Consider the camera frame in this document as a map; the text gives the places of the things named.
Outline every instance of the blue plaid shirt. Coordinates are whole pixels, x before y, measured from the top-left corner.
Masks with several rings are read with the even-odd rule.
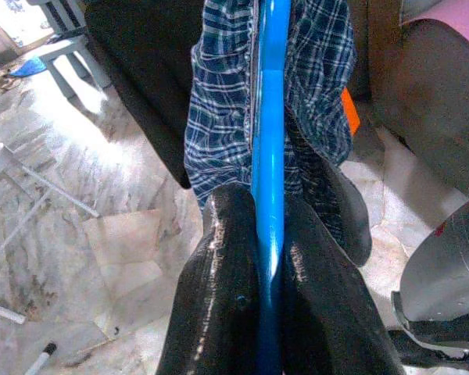
[[[193,86],[184,164],[201,208],[219,185],[249,187],[257,0],[206,0],[192,48]],[[335,165],[351,149],[341,93],[355,51],[345,0],[293,0],[285,61],[285,190],[315,208],[340,236],[329,184],[313,171],[319,155]]]

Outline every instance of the marble floor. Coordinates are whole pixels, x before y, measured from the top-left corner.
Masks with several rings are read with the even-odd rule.
[[[0,141],[102,218],[52,194],[0,255],[0,305],[27,316],[24,325],[0,317],[0,375],[24,373],[50,341],[58,350],[41,374],[154,374],[201,217],[114,89],[78,79],[62,59],[59,69],[78,98],[67,101],[46,72],[21,80],[0,92]],[[388,297],[408,257],[467,198],[360,109],[365,126],[342,169],[369,209],[374,249],[361,271],[392,326]],[[11,172],[30,194],[44,191]],[[0,180],[0,243],[29,208]]]

